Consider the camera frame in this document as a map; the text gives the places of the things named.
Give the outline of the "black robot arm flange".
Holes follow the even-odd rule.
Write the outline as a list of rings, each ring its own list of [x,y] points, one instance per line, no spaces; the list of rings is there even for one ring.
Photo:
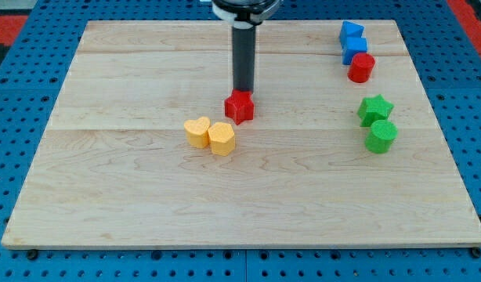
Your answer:
[[[282,0],[212,0],[212,11],[236,29],[249,29],[269,19]]]

